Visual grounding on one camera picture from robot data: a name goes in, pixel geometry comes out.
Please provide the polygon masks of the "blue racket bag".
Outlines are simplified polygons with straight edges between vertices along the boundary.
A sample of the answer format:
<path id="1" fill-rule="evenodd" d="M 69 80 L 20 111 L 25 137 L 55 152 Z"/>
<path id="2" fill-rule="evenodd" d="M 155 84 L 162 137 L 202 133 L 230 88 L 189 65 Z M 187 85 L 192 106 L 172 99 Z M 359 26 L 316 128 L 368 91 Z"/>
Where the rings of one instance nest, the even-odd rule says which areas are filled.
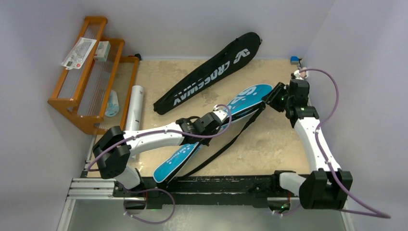
<path id="1" fill-rule="evenodd" d="M 269 84 L 256 84 L 238 93 L 228 104 L 234 124 L 243 118 L 252 115 L 258 110 L 262 98 L 272 91 Z M 167 183 L 184 167 L 184 165 L 204 146 L 208 146 L 211 139 L 199 141 L 194 144 L 182 145 L 166 161 L 159 165 L 153 172 L 156 183 Z"/>

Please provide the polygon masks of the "black Crossway racket bag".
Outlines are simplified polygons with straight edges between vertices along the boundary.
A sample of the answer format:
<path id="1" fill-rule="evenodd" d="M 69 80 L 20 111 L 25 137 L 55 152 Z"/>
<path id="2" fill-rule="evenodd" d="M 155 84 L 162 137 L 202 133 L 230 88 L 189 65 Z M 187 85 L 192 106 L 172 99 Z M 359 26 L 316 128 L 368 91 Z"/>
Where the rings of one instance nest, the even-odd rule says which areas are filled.
<path id="1" fill-rule="evenodd" d="M 174 85 L 153 104 L 153 110 L 159 115 L 164 115 L 242 69 L 256 56 L 261 43 L 261 37 L 255 32 L 248 32 L 236 38 Z"/>

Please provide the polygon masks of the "white shuttlecock tube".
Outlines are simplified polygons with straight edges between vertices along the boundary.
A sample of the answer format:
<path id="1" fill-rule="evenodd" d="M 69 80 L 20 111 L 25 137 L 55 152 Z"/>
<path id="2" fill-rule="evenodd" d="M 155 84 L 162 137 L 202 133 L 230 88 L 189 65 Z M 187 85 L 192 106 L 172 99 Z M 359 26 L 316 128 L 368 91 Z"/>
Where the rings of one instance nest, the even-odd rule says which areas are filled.
<path id="1" fill-rule="evenodd" d="M 134 85 L 131 89 L 125 130 L 136 131 L 140 128 L 141 113 L 144 98 L 144 87 Z"/>

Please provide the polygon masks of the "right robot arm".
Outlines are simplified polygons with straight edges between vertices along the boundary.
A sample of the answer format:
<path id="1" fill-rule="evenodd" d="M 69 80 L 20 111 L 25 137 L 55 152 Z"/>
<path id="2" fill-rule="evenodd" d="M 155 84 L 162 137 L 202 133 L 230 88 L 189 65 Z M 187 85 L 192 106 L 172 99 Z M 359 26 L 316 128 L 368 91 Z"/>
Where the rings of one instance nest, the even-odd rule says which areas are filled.
<path id="1" fill-rule="evenodd" d="M 263 97 L 265 104 L 284 112 L 298 134 L 311 172 L 306 177 L 286 170 L 277 170 L 277 179 L 270 183 L 271 192 L 281 196 L 290 191 L 297 195 L 304 209 L 343 209 L 353 183 L 352 174 L 343 171 L 331 154 L 321 132 L 319 114 L 308 105 L 310 85 L 305 80 L 279 82 Z"/>

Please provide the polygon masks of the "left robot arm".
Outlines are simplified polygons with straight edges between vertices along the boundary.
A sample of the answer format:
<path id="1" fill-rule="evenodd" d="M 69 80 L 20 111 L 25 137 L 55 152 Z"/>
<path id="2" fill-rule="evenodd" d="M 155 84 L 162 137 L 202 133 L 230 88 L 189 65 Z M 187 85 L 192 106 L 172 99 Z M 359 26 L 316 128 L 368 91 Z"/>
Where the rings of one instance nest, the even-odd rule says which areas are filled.
<path id="1" fill-rule="evenodd" d="M 103 179 L 115 179 L 132 197 L 143 192 L 142 177 L 138 170 L 128 165 L 129 159 L 146 151 L 167 146 L 199 144 L 219 136 L 224 123 L 229 126 L 232 117 L 222 109 L 206 113 L 202 117 L 181 118 L 168 125 L 138 131 L 122 131 L 114 126 L 93 146 L 94 160 L 88 170 L 97 171 Z"/>

